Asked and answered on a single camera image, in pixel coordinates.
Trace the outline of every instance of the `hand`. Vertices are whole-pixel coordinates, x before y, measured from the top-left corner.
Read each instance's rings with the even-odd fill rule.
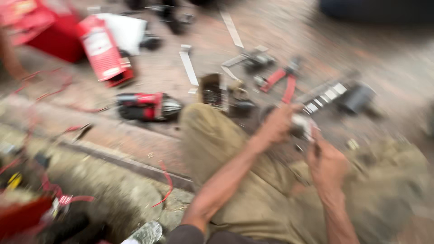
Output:
[[[283,104],[275,108],[266,118],[261,128],[253,138],[259,143],[263,150],[271,145],[282,143],[289,139],[292,115],[302,109],[302,105]]]
[[[348,171],[347,158],[324,140],[317,128],[312,128],[313,142],[309,145],[306,163],[319,196],[341,191],[343,178]]]

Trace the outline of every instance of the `red-handled pliers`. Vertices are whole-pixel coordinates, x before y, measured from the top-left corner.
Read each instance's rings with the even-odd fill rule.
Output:
[[[291,98],[294,94],[294,90],[296,88],[296,75],[301,59],[299,57],[295,57],[291,60],[288,66],[279,68],[276,70],[267,80],[265,80],[265,84],[261,87],[263,92],[268,92],[270,88],[282,78],[288,77],[288,83],[286,87],[285,94],[283,95],[282,102],[289,103],[291,102]]]

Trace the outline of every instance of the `power tool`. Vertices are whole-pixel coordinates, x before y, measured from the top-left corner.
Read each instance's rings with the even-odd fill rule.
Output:
[[[125,119],[164,121],[176,119],[183,105],[166,93],[121,93],[116,96],[119,114]]]

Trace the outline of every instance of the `khaki pants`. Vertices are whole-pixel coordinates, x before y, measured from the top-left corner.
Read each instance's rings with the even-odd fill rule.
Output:
[[[234,157],[248,140],[229,118],[205,104],[181,116],[184,162],[197,187]],[[347,153],[352,163],[343,191],[361,244],[389,243],[411,215],[427,185],[427,161],[413,145],[392,140]],[[295,184],[306,186],[291,194]],[[289,166],[261,155],[237,193],[214,215],[211,232],[254,239],[326,244],[322,204],[304,162]]]

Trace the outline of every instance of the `red box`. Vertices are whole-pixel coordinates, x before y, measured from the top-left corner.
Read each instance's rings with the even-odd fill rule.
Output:
[[[7,0],[2,15],[14,45],[27,44],[68,62],[84,56],[77,35],[79,18],[61,0]]]

